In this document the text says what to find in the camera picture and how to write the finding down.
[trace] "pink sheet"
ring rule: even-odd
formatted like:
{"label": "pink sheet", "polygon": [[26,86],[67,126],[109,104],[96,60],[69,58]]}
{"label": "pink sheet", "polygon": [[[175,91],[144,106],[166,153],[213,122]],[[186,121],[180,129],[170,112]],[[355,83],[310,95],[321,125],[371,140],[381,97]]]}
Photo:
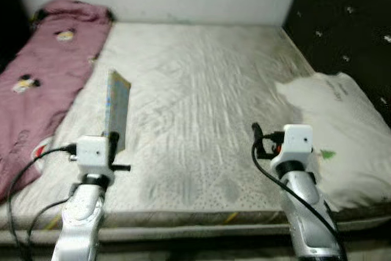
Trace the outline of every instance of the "pink sheet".
{"label": "pink sheet", "polygon": [[[0,75],[0,200],[66,115],[111,27],[102,6],[54,0],[43,11],[47,16]],[[39,175],[32,166],[16,188]]]}

